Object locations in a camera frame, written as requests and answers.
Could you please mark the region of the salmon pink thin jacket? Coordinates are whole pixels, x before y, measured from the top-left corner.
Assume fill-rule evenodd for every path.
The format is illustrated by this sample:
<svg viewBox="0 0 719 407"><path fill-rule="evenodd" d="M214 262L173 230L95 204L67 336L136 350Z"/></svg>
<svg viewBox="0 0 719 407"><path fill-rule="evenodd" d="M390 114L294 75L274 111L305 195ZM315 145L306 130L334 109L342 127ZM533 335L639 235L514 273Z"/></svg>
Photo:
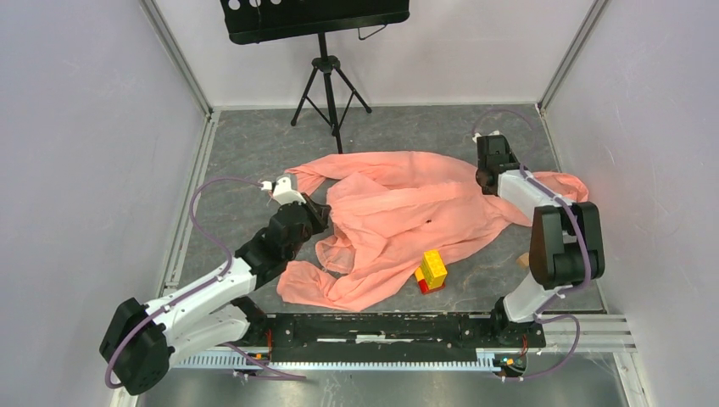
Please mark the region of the salmon pink thin jacket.
<svg viewBox="0 0 719 407"><path fill-rule="evenodd" d="M282 300L361 311L397 293L422 255L465 259L507 226L532 221L512 203L486 195L476 167L429 152L331 154L292 168L301 192L324 181L333 232L315 245L317 263L293 261L280 275Z"/></svg>

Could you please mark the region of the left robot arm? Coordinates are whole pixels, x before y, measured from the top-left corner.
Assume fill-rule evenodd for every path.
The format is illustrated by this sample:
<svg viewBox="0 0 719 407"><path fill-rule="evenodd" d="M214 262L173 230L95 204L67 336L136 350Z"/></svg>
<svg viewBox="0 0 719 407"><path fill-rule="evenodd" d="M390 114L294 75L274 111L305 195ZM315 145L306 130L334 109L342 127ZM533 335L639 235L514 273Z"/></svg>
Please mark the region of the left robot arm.
<svg viewBox="0 0 719 407"><path fill-rule="evenodd" d="M280 276L304 243L325 231L331 208L303 194L285 203L266 227L217 269L181 290L145 304L128 298L114 311L99 346L107 387L146 392L176 363L217 344L260 343L265 321L232 301Z"/></svg>

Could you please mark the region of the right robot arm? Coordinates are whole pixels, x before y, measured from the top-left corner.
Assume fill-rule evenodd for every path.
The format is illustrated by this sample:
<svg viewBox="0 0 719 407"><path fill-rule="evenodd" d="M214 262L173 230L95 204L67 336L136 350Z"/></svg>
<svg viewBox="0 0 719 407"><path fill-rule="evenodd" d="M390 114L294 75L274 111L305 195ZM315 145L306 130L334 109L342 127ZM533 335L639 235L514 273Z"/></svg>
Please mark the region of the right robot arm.
<svg viewBox="0 0 719 407"><path fill-rule="evenodd" d="M528 275L495 304L490 318L491 338L510 346L541 323L550 302L605 273L599 208L540 181L520 163L504 135L476 134L474 141L482 193L513 204L532 222Z"/></svg>

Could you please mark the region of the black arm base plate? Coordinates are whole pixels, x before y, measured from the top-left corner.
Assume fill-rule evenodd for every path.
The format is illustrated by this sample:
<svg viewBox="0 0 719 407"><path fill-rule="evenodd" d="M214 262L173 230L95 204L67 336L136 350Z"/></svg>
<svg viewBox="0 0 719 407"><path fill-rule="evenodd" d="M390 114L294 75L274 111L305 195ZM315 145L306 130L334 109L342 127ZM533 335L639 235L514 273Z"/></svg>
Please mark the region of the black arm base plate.
<svg viewBox="0 0 719 407"><path fill-rule="evenodd" d="M542 348L535 322L497 322L486 314L277 313L253 317L234 345L264 347L273 362L460 362L478 349Z"/></svg>

